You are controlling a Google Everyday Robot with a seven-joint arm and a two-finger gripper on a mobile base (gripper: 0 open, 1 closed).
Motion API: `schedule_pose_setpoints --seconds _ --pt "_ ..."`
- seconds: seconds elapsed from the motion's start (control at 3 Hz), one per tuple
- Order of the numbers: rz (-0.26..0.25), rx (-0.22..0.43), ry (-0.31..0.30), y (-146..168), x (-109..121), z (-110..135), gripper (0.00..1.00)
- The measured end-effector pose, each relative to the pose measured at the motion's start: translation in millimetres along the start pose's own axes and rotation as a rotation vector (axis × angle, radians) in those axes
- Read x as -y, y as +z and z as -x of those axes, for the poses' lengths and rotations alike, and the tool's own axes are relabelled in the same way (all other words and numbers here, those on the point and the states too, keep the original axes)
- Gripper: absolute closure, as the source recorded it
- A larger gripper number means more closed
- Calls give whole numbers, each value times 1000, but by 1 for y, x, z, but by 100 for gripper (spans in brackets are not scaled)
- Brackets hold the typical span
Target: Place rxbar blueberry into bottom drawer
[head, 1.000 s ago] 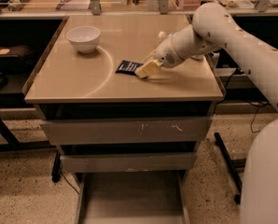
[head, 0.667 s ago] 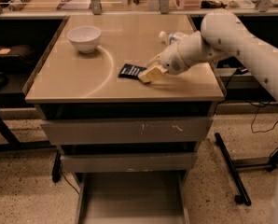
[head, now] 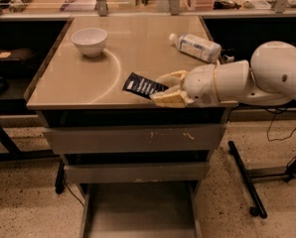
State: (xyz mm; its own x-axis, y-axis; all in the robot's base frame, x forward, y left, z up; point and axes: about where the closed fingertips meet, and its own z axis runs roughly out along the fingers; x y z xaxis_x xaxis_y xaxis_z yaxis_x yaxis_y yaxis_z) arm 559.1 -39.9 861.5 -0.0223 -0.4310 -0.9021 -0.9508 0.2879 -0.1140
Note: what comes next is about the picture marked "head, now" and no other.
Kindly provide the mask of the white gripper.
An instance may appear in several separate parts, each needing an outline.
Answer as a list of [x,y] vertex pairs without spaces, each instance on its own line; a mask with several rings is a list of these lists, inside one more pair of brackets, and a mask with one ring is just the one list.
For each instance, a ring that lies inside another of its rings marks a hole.
[[217,106],[219,100],[215,90],[215,68],[214,64],[207,64],[189,72],[178,70],[161,75],[156,81],[170,88],[151,94],[150,99],[159,107],[185,108],[189,104]]

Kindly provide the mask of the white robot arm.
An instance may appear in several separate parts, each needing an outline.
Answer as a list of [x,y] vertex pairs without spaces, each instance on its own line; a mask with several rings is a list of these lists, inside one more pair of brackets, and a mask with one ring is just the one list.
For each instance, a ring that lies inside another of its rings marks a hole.
[[162,75],[157,81],[168,87],[150,96],[161,107],[217,107],[233,102],[283,105],[296,101],[296,47],[267,42],[250,60],[200,65]]

